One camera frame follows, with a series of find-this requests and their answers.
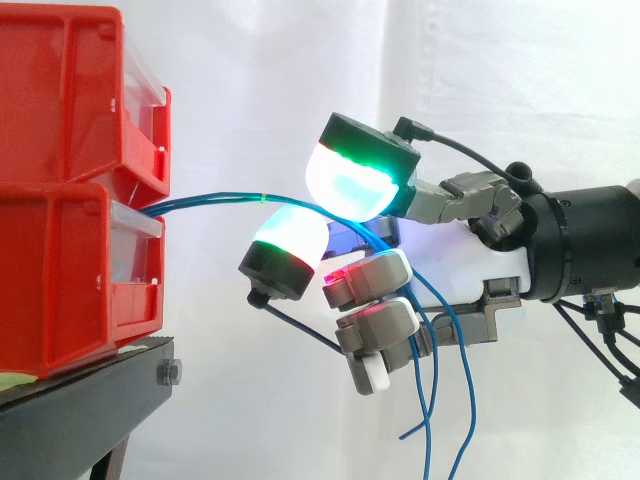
white backdrop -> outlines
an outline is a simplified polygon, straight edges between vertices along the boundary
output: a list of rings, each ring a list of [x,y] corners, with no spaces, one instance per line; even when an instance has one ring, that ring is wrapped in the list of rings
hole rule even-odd
[[[332,111],[382,129],[413,116],[501,165],[530,163],[550,191],[640,177],[632,0],[112,3],[173,92],[173,196],[309,199],[306,159]],[[476,169],[423,151],[427,180]],[[132,435],[123,479],[420,478],[424,436],[397,440],[420,416],[411,369],[361,398],[342,359],[245,303],[236,268],[273,210],[168,216],[162,333],[176,337],[185,372]],[[318,281],[280,306],[331,335]],[[553,310],[527,308],[497,344],[469,351],[479,420],[457,478],[638,478],[638,412]],[[450,349],[432,478],[446,478],[468,421]]]

blue wire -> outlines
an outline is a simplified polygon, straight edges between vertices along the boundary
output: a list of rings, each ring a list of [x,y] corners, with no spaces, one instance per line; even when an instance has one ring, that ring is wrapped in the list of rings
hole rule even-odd
[[[168,213],[172,210],[178,210],[178,209],[182,209],[182,208],[190,208],[190,207],[196,207],[196,206],[201,206],[201,205],[210,205],[210,204],[218,204],[218,203],[241,203],[240,200],[243,201],[275,201],[275,202],[283,202],[283,203],[290,203],[293,205],[298,205],[298,206],[302,206],[302,207],[306,207],[309,208],[321,215],[324,215],[328,218],[331,218],[334,221],[337,221],[345,226],[347,226],[348,228],[350,228],[351,230],[353,230],[354,232],[356,232],[358,235],[360,235],[365,241],[367,241],[372,247],[374,247],[374,249],[376,251],[383,251],[386,249],[389,249],[390,247],[384,242],[382,241],[380,238],[378,238],[377,236],[375,236],[373,233],[371,233],[369,230],[367,230],[365,227],[363,227],[360,224],[354,223],[354,222],[350,222],[348,220],[344,220],[340,217],[337,217],[336,215],[331,214],[330,212],[327,212],[326,210],[324,210],[323,208],[317,206],[317,205],[313,205],[307,202],[301,202],[299,200],[295,200],[289,197],[282,197],[279,195],[263,195],[261,193],[242,193],[242,192],[225,192],[225,193],[217,193],[217,194],[207,194],[207,195],[200,195],[197,197],[188,197],[188,198],[183,198],[183,199],[177,199],[177,200],[171,200],[168,202],[163,202],[157,205],[153,205],[151,207],[148,207],[144,210],[142,210],[143,213],[146,213],[149,216],[160,216],[160,215],[164,215],[165,213]],[[452,322],[454,324],[454,327],[456,328],[456,333],[458,335],[458,340],[459,340],[459,344],[460,344],[460,352],[461,352],[461,357],[462,357],[462,363],[464,365],[465,368],[465,374],[467,376],[467,383],[469,385],[469,397],[470,397],[470,401],[471,401],[471,425],[469,428],[469,433],[467,435],[467,438],[465,439],[464,443],[462,444],[462,446],[460,447],[460,450],[458,452],[458,455],[456,457],[456,461],[452,467],[451,473],[449,475],[449,479],[452,479],[458,469],[458,465],[460,464],[460,461],[462,459],[462,455],[464,454],[464,451],[466,450],[467,446],[469,445],[469,442],[471,441],[471,438],[473,437],[473,432],[475,431],[475,425],[476,425],[476,404],[475,404],[475,392],[473,389],[473,381],[471,379],[471,369],[469,368],[469,362],[467,360],[467,356],[466,356],[466,352],[465,352],[465,348],[464,348],[464,338],[463,338],[463,332],[462,332],[462,327],[460,326],[460,322],[458,321],[458,318],[455,314],[455,312],[453,311],[453,309],[451,308],[451,306],[446,302],[446,300],[442,297],[442,295],[440,295],[440,293],[433,288],[433,286],[431,286],[431,284],[429,282],[427,282],[427,280],[422,277],[422,275],[420,275],[418,272],[416,272],[415,270],[413,270],[414,276],[425,286],[427,287],[427,289],[429,289],[431,291],[431,293],[440,301],[440,303],[442,303],[443,307],[445,308],[445,310],[447,311],[447,313],[451,316]],[[411,291],[411,288],[409,286],[407,286],[405,288],[405,291],[407,293],[408,296],[413,297],[413,300],[416,301],[417,303],[417,299],[415,299],[415,295],[413,294],[413,292]],[[415,340],[413,339],[413,337],[410,339],[411,345],[412,345],[412,352],[414,354],[414,364],[415,364],[415,370],[416,370],[416,385],[418,387],[418,396],[420,397],[420,403],[421,403],[421,407],[423,410],[423,416],[424,416],[424,422],[422,425],[426,425],[426,431],[427,431],[427,458],[425,459],[425,478],[427,478],[428,474],[429,474],[429,467],[430,467],[430,448],[431,448],[431,429],[430,429],[430,425],[429,425],[429,417],[431,414],[433,414],[433,408],[435,406],[435,398],[436,398],[436,389],[437,389],[437,381],[438,381],[438,374],[437,374],[437,354],[436,352],[436,345],[437,345],[437,341],[436,341],[436,336],[435,336],[435,332],[433,331],[433,327],[431,326],[431,323],[428,321],[428,319],[426,318],[426,315],[424,314],[424,311],[422,310],[422,308],[420,307],[419,304],[417,304],[417,310],[420,313],[420,315],[423,317],[423,320],[425,320],[425,324],[428,326],[429,328],[429,334],[431,335],[431,338],[433,340],[433,345],[434,345],[434,382],[433,382],[433,389],[432,389],[432,394],[431,394],[431,401],[430,401],[430,407],[429,409],[426,408],[426,402],[424,400],[424,394],[422,391],[422,383],[421,383],[421,377],[420,377],[420,367],[418,365],[418,360],[419,358],[416,357],[417,354],[417,347],[415,345]]]
[[[406,288],[403,290],[404,290],[403,291],[404,295],[409,299],[409,301],[413,305],[413,308],[422,317],[423,323],[427,327],[427,330],[429,330],[429,336],[431,337],[431,344],[433,345],[433,383],[431,385],[431,399],[429,400],[429,410],[428,410],[429,412],[428,417],[431,418],[431,416],[433,415],[433,409],[435,408],[435,404],[436,404],[436,393],[438,391],[438,377],[439,377],[438,375],[438,371],[439,371],[438,340],[436,337],[436,331],[433,329],[433,325],[431,325],[431,322],[427,318],[427,315],[424,313],[424,310],[422,309],[420,302],[416,298],[416,295],[413,293],[413,290],[411,290],[411,288]]]
[[[422,391],[422,375],[420,374],[420,353],[418,352],[418,346],[413,336],[409,337],[409,344],[411,345],[411,353],[413,353],[413,368],[416,374],[416,388],[418,389],[418,398],[420,399],[420,407],[422,408],[422,415],[424,417],[424,424],[426,426],[427,435],[427,451],[425,453],[424,461],[424,473],[422,474],[423,480],[429,479],[429,470],[431,469],[431,422],[429,421],[429,411],[427,410],[427,402],[424,400],[424,392]]]
[[[458,316],[453,311],[451,306],[447,303],[447,301],[440,295],[438,292],[420,273],[418,273],[415,269],[413,270],[413,275],[416,279],[422,283],[427,289],[438,299],[438,301],[442,304],[445,311],[451,317],[451,321],[453,322],[454,328],[456,329],[456,334],[458,336],[458,344],[460,346],[460,357],[462,358],[462,365],[464,367],[464,373],[467,377],[467,384],[469,386],[469,402],[471,404],[471,424],[469,425],[469,433],[465,438],[460,450],[458,451],[458,455],[456,456],[456,460],[453,463],[453,467],[451,468],[451,472],[449,473],[449,480],[452,480],[455,477],[456,472],[458,471],[458,466],[460,465],[460,461],[462,460],[462,456],[466,451],[471,439],[473,438],[473,433],[476,429],[476,394],[473,388],[473,379],[471,378],[471,368],[469,367],[469,360],[467,359],[467,352],[465,350],[464,345],[464,334],[462,332],[462,326],[460,325],[460,321],[458,320]]]

red storage drawer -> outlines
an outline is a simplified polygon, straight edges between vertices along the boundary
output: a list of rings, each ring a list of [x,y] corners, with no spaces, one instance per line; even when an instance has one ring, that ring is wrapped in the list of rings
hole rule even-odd
[[[95,184],[0,183],[0,372],[39,378],[162,327],[164,224]]]
[[[0,179],[169,195],[171,96],[111,7],[0,3]]]

black cable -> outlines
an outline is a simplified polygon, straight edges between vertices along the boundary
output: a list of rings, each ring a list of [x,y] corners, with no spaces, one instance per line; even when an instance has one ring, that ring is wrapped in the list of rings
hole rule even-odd
[[[598,349],[598,347],[595,346],[595,344],[591,341],[591,339],[589,339],[589,337],[587,337],[587,335],[580,329],[578,324],[573,320],[573,318],[571,318],[571,316],[567,313],[567,311],[557,303],[553,304],[553,308],[555,308],[558,311],[560,316],[562,316],[564,321],[569,324],[569,326],[573,329],[574,332],[576,332],[576,334],[580,337],[580,340],[584,342],[584,344],[589,348],[589,350],[591,350],[591,352],[596,357],[598,357],[598,360],[600,360],[603,363],[603,365],[607,367],[609,371],[613,373],[619,381],[625,382],[626,376],[623,375],[622,372],[620,372],[620,370],[618,370],[615,367],[615,365],[611,363],[611,361],[607,357],[604,356],[604,354]]]
[[[627,356],[624,353],[622,353],[618,349],[618,347],[616,347],[615,337],[614,336],[611,336],[611,340],[605,339],[605,345],[607,346],[607,348],[611,352],[611,355],[613,355],[613,358],[618,360],[618,362],[620,362],[620,364],[624,368],[629,370],[636,377],[640,377],[640,368],[638,368],[638,366],[635,363],[633,363],[631,360],[629,360],[629,358],[627,358]]]
[[[460,142],[456,142],[449,137],[445,137],[444,135],[440,135],[438,133],[433,133],[431,141],[440,143],[449,148],[453,148],[463,155],[472,158],[483,167],[506,179],[507,182],[509,182],[509,186],[519,195],[527,196],[542,192],[542,187],[533,178],[531,168],[529,168],[529,166],[525,163],[514,162],[509,165],[509,167],[507,167],[507,170],[505,171],[488,158],[480,155],[475,150],[472,150],[466,145],[463,145]]]
[[[340,348],[340,345],[338,345],[337,343],[332,342],[331,340],[329,340],[324,335],[321,335],[320,333],[316,332],[313,328],[307,327],[304,323],[299,322],[295,318],[290,317],[286,313],[281,312],[280,310],[278,310],[277,308],[272,307],[271,305],[265,306],[264,310],[269,312],[271,315],[279,318],[283,322],[288,323],[292,327],[295,327],[298,330],[306,333],[307,335],[312,336],[313,338],[315,338],[319,342],[325,344],[331,350],[333,350],[335,352],[338,352],[340,355],[344,355],[344,353],[342,352],[342,349]]]
[[[636,307],[635,305],[625,305],[624,313],[634,313],[636,315],[640,315],[640,307]]]
[[[558,300],[556,303],[564,308],[568,308],[569,310],[578,312],[584,315],[585,317],[590,314],[586,308],[579,307],[578,305],[575,305],[571,302],[567,302],[566,300]]]
[[[618,332],[622,337],[626,338],[627,340],[629,340],[631,343],[633,343],[636,347],[640,347],[640,339],[637,339],[636,337],[634,337],[633,335],[631,335],[629,332],[627,332],[626,330],[620,330]]]

green led light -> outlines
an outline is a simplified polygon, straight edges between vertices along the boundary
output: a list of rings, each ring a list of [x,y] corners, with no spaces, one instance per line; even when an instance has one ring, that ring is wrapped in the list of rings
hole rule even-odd
[[[389,174],[358,165],[322,144],[307,165],[307,187],[318,205],[354,222],[380,215],[398,193]]]
[[[315,270],[327,250],[329,229],[320,214],[288,205],[274,213],[253,239],[275,245]]]

